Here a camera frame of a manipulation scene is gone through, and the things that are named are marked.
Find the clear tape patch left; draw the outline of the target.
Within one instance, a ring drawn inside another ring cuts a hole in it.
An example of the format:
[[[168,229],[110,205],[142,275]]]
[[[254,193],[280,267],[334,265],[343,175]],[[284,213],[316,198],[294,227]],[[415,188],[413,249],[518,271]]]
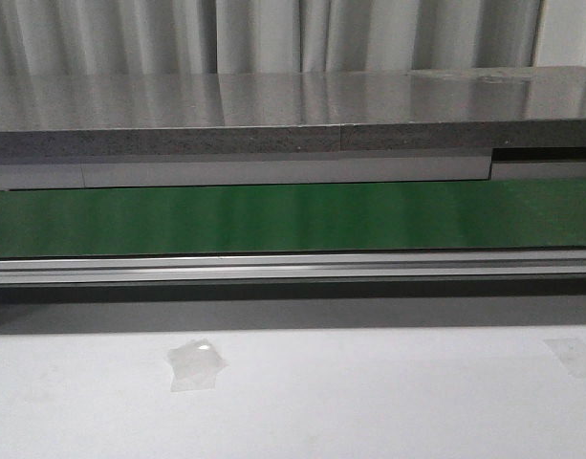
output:
[[[194,339],[167,352],[172,369],[172,392],[214,389],[218,375],[228,366],[207,339]]]

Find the clear tape patch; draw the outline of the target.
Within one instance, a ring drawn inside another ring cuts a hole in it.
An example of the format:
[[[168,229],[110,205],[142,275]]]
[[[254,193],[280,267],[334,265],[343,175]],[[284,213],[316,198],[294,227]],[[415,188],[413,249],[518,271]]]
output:
[[[586,378],[586,343],[581,339],[545,339],[545,344],[575,378]]]
[[[167,352],[172,369],[172,392],[214,389],[218,375],[228,366],[207,339],[194,339]]]

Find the green conveyor belt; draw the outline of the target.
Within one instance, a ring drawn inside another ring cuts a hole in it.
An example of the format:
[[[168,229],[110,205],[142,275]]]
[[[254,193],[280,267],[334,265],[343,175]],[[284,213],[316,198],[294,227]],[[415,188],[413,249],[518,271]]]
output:
[[[586,247],[586,179],[0,191],[0,259]]]

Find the clear tape patch right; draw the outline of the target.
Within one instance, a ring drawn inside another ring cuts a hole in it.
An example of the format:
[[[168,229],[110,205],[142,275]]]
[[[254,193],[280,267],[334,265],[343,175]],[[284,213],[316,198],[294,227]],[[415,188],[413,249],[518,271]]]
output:
[[[545,339],[545,344],[575,378],[586,378],[586,343],[581,339]]]

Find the white pleated curtain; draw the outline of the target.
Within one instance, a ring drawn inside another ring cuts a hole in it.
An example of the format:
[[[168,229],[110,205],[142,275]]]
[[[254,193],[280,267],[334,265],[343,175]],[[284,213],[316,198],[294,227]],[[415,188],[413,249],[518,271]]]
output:
[[[586,1],[0,1],[0,76],[586,67]]]

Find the grey rear conveyor rail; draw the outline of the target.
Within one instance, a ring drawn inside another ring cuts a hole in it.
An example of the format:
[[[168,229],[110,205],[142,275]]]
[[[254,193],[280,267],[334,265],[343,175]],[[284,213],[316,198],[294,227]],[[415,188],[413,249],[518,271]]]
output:
[[[586,146],[0,158],[0,190],[586,178]]]

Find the aluminium front conveyor rail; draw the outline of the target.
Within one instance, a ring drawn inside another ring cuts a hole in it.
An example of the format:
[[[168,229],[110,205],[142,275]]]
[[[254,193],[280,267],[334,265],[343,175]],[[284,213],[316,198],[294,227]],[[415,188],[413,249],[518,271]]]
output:
[[[0,286],[586,274],[586,249],[378,251],[0,260]]]

